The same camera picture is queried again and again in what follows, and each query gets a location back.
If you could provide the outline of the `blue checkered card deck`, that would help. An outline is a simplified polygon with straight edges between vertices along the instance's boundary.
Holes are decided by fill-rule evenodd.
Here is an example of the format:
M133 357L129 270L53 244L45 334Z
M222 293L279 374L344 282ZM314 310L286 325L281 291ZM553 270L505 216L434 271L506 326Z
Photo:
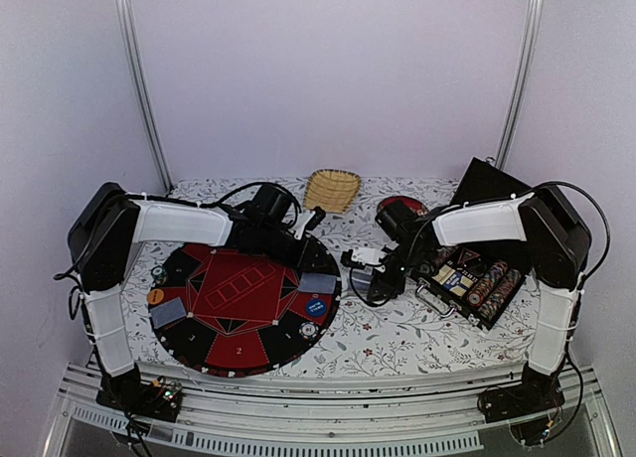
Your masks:
M351 282L353 287L360 293L366 294L370 288L372 274L361 269L351 271Z

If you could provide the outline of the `dealt blue cards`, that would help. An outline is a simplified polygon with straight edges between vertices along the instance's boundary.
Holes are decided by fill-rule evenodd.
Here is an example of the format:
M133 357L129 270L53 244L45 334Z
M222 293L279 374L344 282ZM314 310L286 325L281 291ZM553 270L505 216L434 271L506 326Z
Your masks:
M336 289L338 278L332 274L303 273L298 284L298 291L310 294L332 294Z
M180 298L175 298L150 310L154 329L165 327L187 316L186 308Z

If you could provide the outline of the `blue small blind chip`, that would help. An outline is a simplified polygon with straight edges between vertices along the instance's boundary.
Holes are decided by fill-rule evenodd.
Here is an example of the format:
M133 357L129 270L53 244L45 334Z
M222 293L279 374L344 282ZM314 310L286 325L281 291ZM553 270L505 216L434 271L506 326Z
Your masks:
M306 314L313 318L322 317L327 311L328 306L326 302L319 298L310 299L305 306Z

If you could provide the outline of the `blue white ten chip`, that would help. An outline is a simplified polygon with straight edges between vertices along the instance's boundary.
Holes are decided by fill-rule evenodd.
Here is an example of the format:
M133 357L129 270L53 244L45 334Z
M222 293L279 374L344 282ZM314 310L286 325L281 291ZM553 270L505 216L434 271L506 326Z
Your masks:
M299 335L305 340L314 339L319 332L319 326L313 322L304 322L299 326Z

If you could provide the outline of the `poker chip stack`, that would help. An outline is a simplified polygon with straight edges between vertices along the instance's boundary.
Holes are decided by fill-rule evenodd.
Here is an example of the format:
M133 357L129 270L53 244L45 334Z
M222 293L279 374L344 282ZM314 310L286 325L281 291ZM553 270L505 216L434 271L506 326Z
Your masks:
M151 269L151 277L155 285L162 286L168 279L168 273L163 266L157 265Z

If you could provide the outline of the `orange dealer button chip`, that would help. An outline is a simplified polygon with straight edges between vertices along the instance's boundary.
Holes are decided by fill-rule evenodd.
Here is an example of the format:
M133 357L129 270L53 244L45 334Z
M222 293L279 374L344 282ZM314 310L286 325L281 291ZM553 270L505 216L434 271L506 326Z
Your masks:
M165 299L165 294L162 289L152 289L147 295L147 302L151 306L160 304Z

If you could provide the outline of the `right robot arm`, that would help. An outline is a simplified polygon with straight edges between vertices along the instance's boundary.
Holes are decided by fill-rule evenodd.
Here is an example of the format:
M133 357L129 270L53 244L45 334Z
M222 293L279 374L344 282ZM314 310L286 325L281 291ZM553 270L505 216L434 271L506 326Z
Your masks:
M541 304L535 340L522 382L512 388L514 405L534 413L549 401L560 366L569 358L580 296L589 272L584 266L591 233L560 191L560 181L541 184L522 196L435 208L407 224L397 248L373 272L368 301L380 305L403 291L406 278L444 246L515 240L528 248Z

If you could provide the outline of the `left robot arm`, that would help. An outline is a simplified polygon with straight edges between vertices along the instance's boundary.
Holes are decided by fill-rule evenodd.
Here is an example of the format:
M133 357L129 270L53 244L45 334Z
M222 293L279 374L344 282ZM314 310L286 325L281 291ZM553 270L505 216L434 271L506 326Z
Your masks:
M121 295L134 245L149 241L183 242L263 255L298 267L310 231L325 218L314 207L301 211L284 187L256 182L253 198L231 206L226 197L212 203L130 194L118 184L103 184L68 234L72 264L62 276L81 293L87 336L94 345L108 392L127 411L147 403L123 318Z

